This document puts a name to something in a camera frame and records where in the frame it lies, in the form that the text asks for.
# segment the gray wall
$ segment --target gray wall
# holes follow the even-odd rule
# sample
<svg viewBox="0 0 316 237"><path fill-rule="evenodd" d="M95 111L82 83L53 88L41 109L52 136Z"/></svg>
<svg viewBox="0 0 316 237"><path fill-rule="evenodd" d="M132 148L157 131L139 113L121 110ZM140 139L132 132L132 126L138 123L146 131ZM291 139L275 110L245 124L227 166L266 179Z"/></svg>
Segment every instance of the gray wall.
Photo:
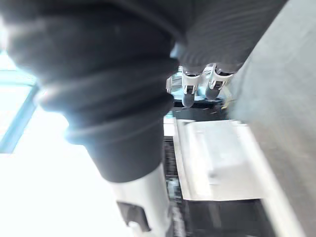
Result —
<svg viewBox="0 0 316 237"><path fill-rule="evenodd" d="M232 81L307 236L316 233L316 0L290 0Z"/></svg>

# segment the black fabric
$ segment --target black fabric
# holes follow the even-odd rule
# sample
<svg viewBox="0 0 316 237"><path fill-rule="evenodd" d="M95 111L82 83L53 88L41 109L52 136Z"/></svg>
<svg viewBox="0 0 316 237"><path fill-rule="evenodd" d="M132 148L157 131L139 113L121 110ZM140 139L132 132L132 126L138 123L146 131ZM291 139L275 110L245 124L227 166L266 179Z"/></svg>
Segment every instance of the black fabric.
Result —
<svg viewBox="0 0 316 237"><path fill-rule="evenodd" d="M236 70L284 3L16 0L0 1L0 12L9 55L46 90L41 105L65 115L68 139L86 146L104 178L127 182L161 161L175 43L172 55L186 67Z"/></svg>

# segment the window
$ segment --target window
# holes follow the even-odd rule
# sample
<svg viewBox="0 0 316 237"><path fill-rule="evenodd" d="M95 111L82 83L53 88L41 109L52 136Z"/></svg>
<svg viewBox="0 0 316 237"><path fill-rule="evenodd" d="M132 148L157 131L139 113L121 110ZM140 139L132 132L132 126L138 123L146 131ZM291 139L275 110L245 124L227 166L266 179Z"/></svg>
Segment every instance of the window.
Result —
<svg viewBox="0 0 316 237"><path fill-rule="evenodd" d="M35 78L18 68L5 52L0 54L0 153L11 152L15 147L15 140L19 139L18 133L23 124L27 123L29 116L34 111L33 98Z"/></svg>

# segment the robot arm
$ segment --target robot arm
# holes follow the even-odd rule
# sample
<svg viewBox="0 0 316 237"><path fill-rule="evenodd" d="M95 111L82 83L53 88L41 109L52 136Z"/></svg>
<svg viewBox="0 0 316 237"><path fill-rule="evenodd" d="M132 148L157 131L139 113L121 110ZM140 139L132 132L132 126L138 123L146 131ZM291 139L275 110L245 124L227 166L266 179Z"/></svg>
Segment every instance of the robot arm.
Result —
<svg viewBox="0 0 316 237"><path fill-rule="evenodd" d="M32 3L1 6L8 53L37 76L41 106L64 114L68 141L86 147L135 235L172 236L162 168L172 36L113 5Z"/></svg>

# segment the black plastic part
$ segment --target black plastic part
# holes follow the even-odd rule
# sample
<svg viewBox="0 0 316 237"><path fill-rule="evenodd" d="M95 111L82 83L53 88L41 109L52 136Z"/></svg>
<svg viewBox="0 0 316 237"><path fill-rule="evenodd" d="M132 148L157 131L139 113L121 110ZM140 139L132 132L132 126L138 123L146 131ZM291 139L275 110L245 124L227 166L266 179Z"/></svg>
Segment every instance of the black plastic part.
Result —
<svg viewBox="0 0 316 237"><path fill-rule="evenodd" d="M148 225L146 213L142 207L120 201L117 203L123 220L127 225L130 221L133 221L139 224L143 232L149 232L151 230Z"/></svg>
<svg viewBox="0 0 316 237"><path fill-rule="evenodd" d="M152 172L163 156L162 118L173 106L165 90L178 71L173 38L111 4L42 7L5 17L20 29L8 53L46 90L41 106L66 117L67 139L87 148L105 179Z"/></svg>
<svg viewBox="0 0 316 237"><path fill-rule="evenodd" d="M21 108L19 109L18 113L14 117L8 130L0 140L0 153L10 154L14 151L16 144L23 135L24 129L36 109L34 97L36 96L38 91L39 87L37 85L34 85L29 95L26 97L24 103L22 104Z"/></svg>

